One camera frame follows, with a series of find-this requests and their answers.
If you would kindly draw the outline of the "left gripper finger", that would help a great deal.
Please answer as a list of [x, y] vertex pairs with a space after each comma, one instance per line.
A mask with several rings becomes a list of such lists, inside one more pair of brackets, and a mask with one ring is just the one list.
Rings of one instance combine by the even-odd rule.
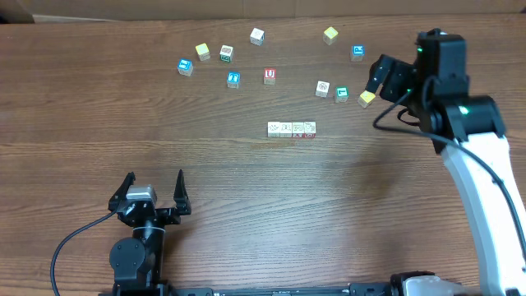
[[173, 200], [176, 204], [176, 209], [179, 215], [191, 214], [191, 202], [189, 200], [187, 190], [185, 187], [184, 173], [180, 169], [174, 189]]
[[134, 184], [136, 175], [133, 172], [127, 174], [122, 181], [122, 184], [117, 191], [110, 197], [108, 201], [108, 210], [112, 212], [123, 211], [127, 207], [129, 200], [127, 199], [127, 193], [131, 185]]

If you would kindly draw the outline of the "white block red C side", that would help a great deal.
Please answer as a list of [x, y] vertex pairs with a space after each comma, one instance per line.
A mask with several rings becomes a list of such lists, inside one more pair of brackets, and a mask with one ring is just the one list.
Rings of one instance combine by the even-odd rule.
[[304, 136], [306, 138], [314, 138], [316, 136], [316, 123], [315, 122], [304, 122]]

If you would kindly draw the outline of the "blue L block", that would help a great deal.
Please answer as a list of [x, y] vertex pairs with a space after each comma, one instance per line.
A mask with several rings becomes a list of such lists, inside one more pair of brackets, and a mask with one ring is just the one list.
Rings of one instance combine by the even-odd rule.
[[292, 137], [303, 138], [305, 136], [304, 122], [293, 122], [292, 123]]

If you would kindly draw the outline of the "red U block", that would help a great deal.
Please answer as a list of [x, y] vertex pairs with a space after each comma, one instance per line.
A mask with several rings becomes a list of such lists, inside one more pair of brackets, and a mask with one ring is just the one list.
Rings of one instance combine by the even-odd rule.
[[274, 85], [276, 83], [276, 69], [265, 68], [263, 82], [265, 85]]

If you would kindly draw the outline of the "green R block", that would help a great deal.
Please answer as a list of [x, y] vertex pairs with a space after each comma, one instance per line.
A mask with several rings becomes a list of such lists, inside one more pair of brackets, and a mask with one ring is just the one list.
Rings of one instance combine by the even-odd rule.
[[279, 125], [279, 136], [280, 137], [292, 137], [293, 134], [293, 124], [281, 122]]

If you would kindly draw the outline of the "plain white block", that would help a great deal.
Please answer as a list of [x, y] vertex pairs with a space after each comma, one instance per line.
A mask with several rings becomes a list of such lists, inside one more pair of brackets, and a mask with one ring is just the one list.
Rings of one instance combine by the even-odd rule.
[[280, 122], [268, 122], [267, 123], [267, 136], [268, 137], [280, 137]]

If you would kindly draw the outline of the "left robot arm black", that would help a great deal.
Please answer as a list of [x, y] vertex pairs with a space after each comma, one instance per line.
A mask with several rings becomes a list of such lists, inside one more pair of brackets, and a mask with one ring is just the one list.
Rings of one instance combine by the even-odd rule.
[[162, 279], [165, 227], [180, 224], [191, 214], [184, 174], [178, 173], [173, 200], [175, 206], [158, 208], [151, 185], [136, 186], [130, 172], [108, 202], [108, 209], [132, 228], [132, 235], [117, 241], [110, 253], [113, 295], [170, 295], [172, 288]]

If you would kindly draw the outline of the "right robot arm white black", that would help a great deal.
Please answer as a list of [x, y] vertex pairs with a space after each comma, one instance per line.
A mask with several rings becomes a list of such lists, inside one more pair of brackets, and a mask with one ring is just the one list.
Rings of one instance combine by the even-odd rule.
[[431, 140], [454, 179], [473, 236], [478, 295], [525, 293], [525, 206], [514, 179], [506, 127], [495, 100], [471, 96], [467, 42], [434, 29], [407, 63], [382, 54], [366, 93], [417, 120], [404, 133]]

